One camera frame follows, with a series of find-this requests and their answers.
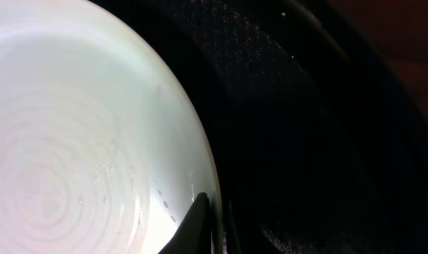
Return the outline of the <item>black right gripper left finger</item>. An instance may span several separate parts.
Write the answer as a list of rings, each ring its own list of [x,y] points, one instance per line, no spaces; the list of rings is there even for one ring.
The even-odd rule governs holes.
[[[199,193],[171,240],[159,254],[211,253],[210,201],[206,193]]]

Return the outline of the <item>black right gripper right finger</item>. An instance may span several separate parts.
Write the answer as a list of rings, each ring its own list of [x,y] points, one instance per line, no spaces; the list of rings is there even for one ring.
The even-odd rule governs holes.
[[[229,200],[225,216],[226,247],[228,254],[241,254],[240,240],[233,216],[232,201]]]

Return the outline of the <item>mint plate large red stain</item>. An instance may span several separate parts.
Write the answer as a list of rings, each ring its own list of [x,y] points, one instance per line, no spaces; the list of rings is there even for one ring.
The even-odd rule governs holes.
[[[148,43],[90,1],[0,1],[0,253],[158,253],[209,198],[214,158]]]

